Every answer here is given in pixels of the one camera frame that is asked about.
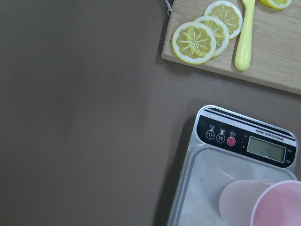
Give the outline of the yellow plastic knife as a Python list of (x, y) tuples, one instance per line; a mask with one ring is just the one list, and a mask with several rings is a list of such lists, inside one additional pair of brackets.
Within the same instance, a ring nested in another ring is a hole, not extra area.
[(255, 0), (243, 0), (242, 3), (245, 15), (235, 55), (235, 67), (240, 71), (246, 71), (251, 63)]

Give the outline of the pink plastic cup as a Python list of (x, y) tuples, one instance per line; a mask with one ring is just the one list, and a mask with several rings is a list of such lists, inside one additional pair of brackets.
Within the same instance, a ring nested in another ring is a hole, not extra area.
[(222, 220), (229, 226), (299, 226), (301, 183), (238, 180), (222, 191)]

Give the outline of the silver electronic kitchen scale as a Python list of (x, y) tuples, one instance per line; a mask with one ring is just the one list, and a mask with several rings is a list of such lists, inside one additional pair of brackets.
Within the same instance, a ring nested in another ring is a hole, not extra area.
[(196, 116), (167, 224), (222, 226), (219, 198), (236, 180), (296, 180), (296, 136), (215, 106)]

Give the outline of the bamboo cutting board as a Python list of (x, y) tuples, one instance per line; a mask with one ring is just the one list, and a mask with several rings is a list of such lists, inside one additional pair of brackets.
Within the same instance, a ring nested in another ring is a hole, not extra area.
[(174, 0), (168, 21), (161, 57), (165, 60), (219, 73), (264, 86), (301, 94), (301, 1), (293, 0), (283, 10), (255, 1), (253, 16), (252, 56), (248, 70), (234, 66), (239, 36), (227, 48), (204, 64), (181, 61), (172, 48), (172, 36), (183, 23), (202, 16), (215, 0)]

